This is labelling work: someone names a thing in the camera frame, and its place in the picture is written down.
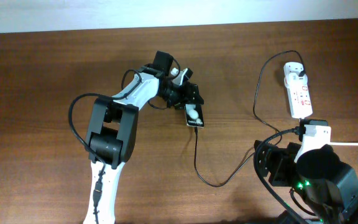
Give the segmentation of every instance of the white power strip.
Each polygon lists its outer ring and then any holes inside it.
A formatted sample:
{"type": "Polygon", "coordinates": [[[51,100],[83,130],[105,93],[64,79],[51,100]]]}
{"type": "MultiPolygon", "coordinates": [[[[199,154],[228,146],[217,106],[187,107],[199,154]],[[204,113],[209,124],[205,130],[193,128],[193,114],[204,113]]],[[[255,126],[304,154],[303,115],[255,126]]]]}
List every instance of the white power strip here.
{"type": "Polygon", "coordinates": [[[304,74],[303,65],[298,62],[288,62],[284,65],[284,84],[288,92],[291,116],[293,118],[305,118],[313,113],[308,88],[308,77],[304,74]]]}

